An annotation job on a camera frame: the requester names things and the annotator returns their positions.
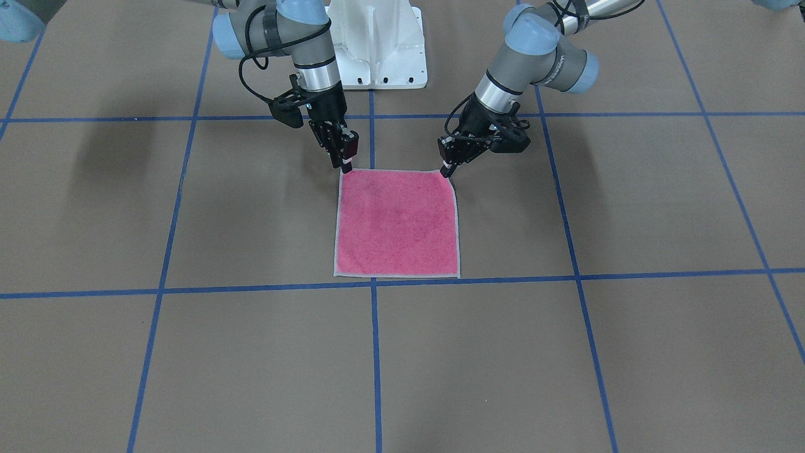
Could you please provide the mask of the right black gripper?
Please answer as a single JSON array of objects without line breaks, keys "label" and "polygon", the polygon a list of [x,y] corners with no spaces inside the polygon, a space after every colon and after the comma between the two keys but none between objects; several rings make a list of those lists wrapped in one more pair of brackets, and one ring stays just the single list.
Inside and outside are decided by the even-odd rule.
[{"label": "right black gripper", "polygon": [[330,155],[334,169],[349,173],[359,146],[359,134],[348,129],[346,98],[342,85],[321,91],[308,91],[308,116],[319,146]]}]

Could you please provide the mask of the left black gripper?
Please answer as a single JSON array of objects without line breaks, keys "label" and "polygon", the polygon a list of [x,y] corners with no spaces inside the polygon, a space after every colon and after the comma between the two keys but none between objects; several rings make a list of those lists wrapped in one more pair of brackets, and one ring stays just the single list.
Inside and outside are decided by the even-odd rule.
[{"label": "left black gripper", "polygon": [[471,94],[454,111],[461,109],[458,126],[450,128],[445,122],[445,136],[438,140],[444,178],[451,178],[457,167],[472,162],[489,151],[494,137],[494,125],[509,121],[509,115],[491,111],[477,95]]}]

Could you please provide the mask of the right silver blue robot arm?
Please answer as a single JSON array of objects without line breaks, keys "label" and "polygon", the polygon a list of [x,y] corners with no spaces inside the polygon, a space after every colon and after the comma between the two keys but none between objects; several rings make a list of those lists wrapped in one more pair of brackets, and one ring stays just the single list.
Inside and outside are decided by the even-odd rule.
[{"label": "right silver blue robot arm", "polygon": [[331,36],[331,18],[322,1],[213,1],[222,13],[213,20],[219,51],[240,66],[252,61],[267,68],[270,58],[294,64],[290,89],[270,98],[254,89],[275,121],[292,128],[308,126],[342,173],[353,169],[359,135],[345,120],[347,103]]}]

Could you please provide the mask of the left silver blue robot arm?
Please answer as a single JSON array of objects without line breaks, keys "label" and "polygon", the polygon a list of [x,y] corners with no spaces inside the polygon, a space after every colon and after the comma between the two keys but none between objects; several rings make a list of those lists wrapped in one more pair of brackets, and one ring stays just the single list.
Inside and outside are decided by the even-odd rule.
[{"label": "left silver blue robot arm", "polygon": [[577,48],[570,36],[641,5],[641,1],[549,1],[512,8],[502,26],[500,49],[474,92],[452,111],[457,126],[445,122],[445,134],[437,141],[440,174],[449,178],[457,167],[485,152],[523,152],[531,139],[529,121],[517,116],[520,97],[536,86],[569,94],[589,90],[600,64],[591,52]]}]

